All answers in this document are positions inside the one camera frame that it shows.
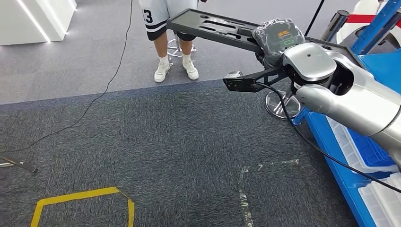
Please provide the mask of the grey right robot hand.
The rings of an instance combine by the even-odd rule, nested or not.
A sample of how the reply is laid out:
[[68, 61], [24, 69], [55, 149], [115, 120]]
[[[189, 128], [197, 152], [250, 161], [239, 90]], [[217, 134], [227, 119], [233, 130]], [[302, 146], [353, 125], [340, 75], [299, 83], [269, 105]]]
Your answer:
[[252, 31], [252, 38], [260, 47], [255, 54], [265, 69], [280, 64], [280, 58], [288, 48], [305, 43], [305, 37], [291, 19], [273, 19]]

